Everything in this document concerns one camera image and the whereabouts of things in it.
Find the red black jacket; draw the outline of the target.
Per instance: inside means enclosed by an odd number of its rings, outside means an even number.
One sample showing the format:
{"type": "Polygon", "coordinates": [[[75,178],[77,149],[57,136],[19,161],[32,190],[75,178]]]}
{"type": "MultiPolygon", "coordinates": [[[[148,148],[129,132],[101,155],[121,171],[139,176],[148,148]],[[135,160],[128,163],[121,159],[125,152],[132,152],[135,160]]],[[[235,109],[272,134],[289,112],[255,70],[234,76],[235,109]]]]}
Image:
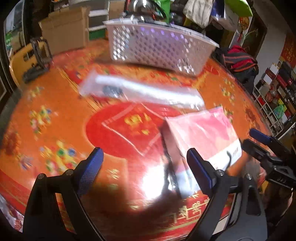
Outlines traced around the red black jacket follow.
{"type": "Polygon", "coordinates": [[[252,94],[255,77],[259,74],[257,60],[238,45],[234,45],[232,48],[224,48],[222,53],[225,67],[244,89],[252,94]]]}

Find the clear plastic bag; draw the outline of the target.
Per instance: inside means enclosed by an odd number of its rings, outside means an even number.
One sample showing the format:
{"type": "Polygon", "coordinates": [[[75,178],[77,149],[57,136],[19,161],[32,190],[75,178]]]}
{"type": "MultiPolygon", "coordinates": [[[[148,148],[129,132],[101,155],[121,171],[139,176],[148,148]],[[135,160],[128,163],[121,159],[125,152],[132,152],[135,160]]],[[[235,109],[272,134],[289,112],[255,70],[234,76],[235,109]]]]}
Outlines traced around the clear plastic bag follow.
{"type": "Polygon", "coordinates": [[[179,108],[205,110],[205,103],[196,89],[189,87],[148,84],[116,75],[90,72],[79,84],[81,96],[110,97],[121,101],[148,102],[179,108]]]}

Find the white blue hanging bag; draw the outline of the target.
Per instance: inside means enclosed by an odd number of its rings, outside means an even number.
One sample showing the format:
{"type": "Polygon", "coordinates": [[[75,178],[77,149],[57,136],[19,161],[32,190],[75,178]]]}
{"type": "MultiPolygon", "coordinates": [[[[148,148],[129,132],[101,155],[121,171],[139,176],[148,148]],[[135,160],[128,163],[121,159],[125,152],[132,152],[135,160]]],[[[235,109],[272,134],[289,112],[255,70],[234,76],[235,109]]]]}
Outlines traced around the white blue hanging bag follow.
{"type": "Polygon", "coordinates": [[[235,32],[237,29],[239,16],[229,8],[224,0],[213,1],[211,18],[228,31],[235,32]]]}

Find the wooden chair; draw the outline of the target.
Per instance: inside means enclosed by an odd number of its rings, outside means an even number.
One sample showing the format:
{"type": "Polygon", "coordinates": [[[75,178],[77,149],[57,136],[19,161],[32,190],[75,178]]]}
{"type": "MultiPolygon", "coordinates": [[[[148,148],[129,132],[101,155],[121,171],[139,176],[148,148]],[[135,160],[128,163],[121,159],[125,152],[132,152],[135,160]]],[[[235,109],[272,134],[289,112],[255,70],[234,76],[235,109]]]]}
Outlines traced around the wooden chair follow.
{"type": "Polygon", "coordinates": [[[10,73],[14,83],[18,88],[24,85],[23,74],[31,67],[31,64],[37,63],[33,53],[31,43],[20,49],[10,61],[10,73]]]}

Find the shelf with boxes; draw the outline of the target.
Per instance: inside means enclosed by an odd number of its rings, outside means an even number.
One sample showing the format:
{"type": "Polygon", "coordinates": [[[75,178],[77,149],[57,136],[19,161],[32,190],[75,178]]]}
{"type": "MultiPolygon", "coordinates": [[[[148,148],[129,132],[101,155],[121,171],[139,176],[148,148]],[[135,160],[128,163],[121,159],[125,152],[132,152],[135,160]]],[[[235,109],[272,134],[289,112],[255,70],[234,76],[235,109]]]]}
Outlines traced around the shelf with boxes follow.
{"type": "Polygon", "coordinates": [[[253,88],[252,97],[271,134],[283,138],[295,127],[295,72],[287,61],[265,70],[253,88]]]}

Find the white perforated plastic basket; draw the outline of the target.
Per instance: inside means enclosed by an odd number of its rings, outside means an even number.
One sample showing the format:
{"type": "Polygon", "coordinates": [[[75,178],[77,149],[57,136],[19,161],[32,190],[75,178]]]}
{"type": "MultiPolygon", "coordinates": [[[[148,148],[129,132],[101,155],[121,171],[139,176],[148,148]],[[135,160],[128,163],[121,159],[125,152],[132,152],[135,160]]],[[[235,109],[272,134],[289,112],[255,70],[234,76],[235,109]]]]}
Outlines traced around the white perforated plastic basket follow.
{"type": "Polygon", "coordinates": [[[110,56],[113,61],[154,66],[197,76],[219,45],[196,31],[160,21],[144,23],[121,18],[105,21],[110,56]],[[173,28],[185,35],[183,41],[146,41],[135,34],[135,27],[173,28]]]}

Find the lime green bag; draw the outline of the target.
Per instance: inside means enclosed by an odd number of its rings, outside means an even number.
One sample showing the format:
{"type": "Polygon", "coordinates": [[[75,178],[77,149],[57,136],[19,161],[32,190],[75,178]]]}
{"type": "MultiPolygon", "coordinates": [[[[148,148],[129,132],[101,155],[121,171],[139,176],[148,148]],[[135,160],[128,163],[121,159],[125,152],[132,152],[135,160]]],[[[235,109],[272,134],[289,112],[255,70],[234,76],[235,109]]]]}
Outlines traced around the lime green bag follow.
{"type": "Polygon", "coordinates": [[[225,0],[225,3],[239,17],[253,16],[252,10],[246,0],[225,0]]]}

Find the cardboard box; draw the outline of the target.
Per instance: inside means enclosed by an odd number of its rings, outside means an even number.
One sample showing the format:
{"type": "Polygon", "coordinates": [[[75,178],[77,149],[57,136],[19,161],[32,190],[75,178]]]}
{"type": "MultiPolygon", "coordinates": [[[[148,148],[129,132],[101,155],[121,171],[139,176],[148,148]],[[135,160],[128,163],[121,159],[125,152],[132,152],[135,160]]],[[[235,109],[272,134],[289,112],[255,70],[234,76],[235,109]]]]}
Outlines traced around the cardboard box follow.
{"type": "Polygon", "coordinates": [[[39,21],[52,54],[84,48],[89,42],[89,7],[64,8],[39,21]]]}

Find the green shopping bag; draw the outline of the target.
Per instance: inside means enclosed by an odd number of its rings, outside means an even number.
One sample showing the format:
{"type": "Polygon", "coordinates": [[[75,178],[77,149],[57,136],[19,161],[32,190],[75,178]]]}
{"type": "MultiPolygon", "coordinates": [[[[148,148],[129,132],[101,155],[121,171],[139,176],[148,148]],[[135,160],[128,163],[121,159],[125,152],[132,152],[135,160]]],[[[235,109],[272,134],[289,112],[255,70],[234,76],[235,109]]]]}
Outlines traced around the green shopping bag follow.
{"type": "Polygon", "coordinates": [[[170,8],[171,8],[171,1],[170,0],[155,0],[154,1],[161,10],[158,10],[161,17],[163,17],[166,23],[170,20],[170,8]]]}

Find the beige tote bag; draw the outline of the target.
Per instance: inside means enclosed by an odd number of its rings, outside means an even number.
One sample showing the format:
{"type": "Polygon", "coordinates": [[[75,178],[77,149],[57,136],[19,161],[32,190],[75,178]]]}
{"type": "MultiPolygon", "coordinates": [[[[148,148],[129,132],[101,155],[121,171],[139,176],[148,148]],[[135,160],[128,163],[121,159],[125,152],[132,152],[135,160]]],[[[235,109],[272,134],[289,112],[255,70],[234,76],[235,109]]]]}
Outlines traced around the beige tote bag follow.
{"type": "Polygon", "coordinates": [[[183,14],[204,29],[209,24],[212,7],[212,0],[188,0],[183,9],[183,14]]]}

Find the grey drawer tower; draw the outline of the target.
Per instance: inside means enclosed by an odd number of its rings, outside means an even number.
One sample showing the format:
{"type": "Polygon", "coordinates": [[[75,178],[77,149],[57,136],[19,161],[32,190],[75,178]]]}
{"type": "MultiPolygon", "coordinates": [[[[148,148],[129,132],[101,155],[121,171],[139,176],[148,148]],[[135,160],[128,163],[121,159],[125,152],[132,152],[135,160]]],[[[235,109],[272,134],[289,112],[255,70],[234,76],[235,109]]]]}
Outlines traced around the grey drawer tower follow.
{"type": "Polygon", "coordinates": [[[69,7],[88,7],[90,9],[89,19],[89,31],[97,31],[104,28],[104,21],[109,19],[109,7],[110,1],[108,0],[71,0],[69,1],[69,7]]]}

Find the purple tissue pack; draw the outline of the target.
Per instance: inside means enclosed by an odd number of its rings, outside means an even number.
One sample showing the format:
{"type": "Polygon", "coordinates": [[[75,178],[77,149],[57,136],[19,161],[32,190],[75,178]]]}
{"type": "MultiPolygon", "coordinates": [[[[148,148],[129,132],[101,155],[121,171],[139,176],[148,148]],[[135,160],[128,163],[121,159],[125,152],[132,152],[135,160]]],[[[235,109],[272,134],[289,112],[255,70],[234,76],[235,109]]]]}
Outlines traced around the purple tissue pack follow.
{"type": "Polygon", "coordinates": [[[146,41],[183,41],[185,35],[173,28],[135,27],[135,34],[146,41]]]}

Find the steel kettle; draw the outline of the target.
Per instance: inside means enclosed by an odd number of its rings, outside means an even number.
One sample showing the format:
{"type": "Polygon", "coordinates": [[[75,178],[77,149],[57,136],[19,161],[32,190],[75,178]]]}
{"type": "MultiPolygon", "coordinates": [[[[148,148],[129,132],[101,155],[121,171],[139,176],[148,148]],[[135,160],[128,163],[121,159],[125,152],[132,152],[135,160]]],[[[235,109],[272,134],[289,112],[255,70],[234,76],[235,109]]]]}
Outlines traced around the steel kettle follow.
{"type": "Polygon", "coordinates": [[[127,1],[125,4],[125,11],[123,12],[125,18],[138,18],[142,21],[165,21],[167,15],[161,6],[155,1],[134,0],[127,1]]]}

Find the floral red tablecloth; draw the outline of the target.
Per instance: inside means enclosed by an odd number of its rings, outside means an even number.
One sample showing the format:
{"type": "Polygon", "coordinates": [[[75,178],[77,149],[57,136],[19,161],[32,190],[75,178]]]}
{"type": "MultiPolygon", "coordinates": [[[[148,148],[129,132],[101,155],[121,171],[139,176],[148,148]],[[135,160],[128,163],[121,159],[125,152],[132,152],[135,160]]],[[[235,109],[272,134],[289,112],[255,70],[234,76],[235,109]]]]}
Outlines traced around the floral red tablecloth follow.
{"type": "Polygon", "coordinates": [[[199,90],[207,108],[223,107],[239,138],[246,138],[250,128],[270,133],[258,104],[214,60],[208,60],[197,77],[115,64],[107,42],[99,40],[85,49],[57,55],[50,71],[25,89],[10,120],[1,121],[1,210],[21,232],[37,175],[61,174],[98,146],[106,160],[93,193],[101,192],[102,198],[98,205],[92,205],[90,194],[83,198],[90,214],[107,214],[110,219],[125,215],[127,239],[181,240],[205,209],[206,196],[196,192],[173,208],[165,202],[152,210],[154,202],[164,198],[159,186],[149,190],[149,184],[160,181],[168,163],[158,131],[161,116],[184,114],[185,110],[81,97],[77,87],[92,70],[148,84],[199,90]]]}

